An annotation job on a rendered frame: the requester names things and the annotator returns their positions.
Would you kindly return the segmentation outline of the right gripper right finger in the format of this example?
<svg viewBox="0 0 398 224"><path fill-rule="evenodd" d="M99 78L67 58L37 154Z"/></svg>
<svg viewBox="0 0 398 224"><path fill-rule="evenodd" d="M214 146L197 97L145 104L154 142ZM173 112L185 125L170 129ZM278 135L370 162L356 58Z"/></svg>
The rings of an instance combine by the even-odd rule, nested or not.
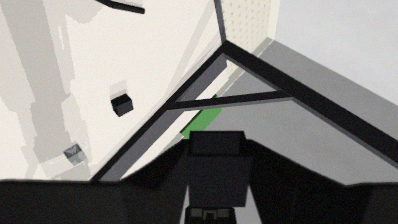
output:
<svg viewBox="0 0 398 224"><path fill-rule="evenodd" d="M247 139L262 224L398 224L398 182L344 185Z"/></svg>

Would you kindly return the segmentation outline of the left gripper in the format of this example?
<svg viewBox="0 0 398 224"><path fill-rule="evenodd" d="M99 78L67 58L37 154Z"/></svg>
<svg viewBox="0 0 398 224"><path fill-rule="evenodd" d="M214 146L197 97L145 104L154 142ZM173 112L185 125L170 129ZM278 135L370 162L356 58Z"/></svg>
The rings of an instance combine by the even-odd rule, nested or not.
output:
<svg viewBox="0 0 398 224"><path fill-rule="evenodd" d="M237 224L233 207L187 207L184 224Z"/></svg>

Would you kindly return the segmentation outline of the black diagonal bars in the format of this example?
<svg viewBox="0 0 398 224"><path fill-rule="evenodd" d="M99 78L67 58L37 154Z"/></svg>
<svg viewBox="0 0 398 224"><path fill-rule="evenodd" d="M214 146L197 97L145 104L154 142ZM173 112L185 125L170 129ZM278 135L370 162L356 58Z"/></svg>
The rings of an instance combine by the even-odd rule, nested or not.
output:
<svg viewBox="0 0 398 224"><path fill-rule="evenodd" d="M169 113L293 101L398 169L398 140L227 39L217 50L276 91L174 102Z"/></svg>

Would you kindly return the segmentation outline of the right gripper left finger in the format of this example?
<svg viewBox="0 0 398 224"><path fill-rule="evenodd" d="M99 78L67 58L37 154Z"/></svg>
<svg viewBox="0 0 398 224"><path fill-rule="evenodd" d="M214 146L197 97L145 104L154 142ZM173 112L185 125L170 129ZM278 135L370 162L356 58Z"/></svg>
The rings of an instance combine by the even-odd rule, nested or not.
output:
<svg viewBox="0 0 398 224"><path fill-rule="evenodd" d="M180 224L188 142L119 180L125 182L1 179L0 224Z"/></svg>

